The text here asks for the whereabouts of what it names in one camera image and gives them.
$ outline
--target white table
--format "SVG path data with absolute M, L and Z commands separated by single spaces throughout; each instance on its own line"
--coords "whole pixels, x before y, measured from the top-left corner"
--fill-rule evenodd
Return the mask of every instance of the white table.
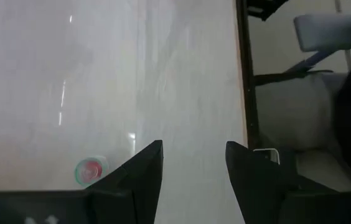
M 156 223 L 243 223 L 225 165 L 246 145 L 232 0 L 0 0 L 0 190 L 80 189 L 164 142 Z

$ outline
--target white tabletop surface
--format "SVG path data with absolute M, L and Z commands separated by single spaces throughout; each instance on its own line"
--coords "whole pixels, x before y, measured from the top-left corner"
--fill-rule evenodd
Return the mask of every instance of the white tabletop surface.
M 0 0 L 0 190 L 80 189 L 79 160 L 162 139 L 156 223 L 243 223 L 235 22 L 233 0 Z

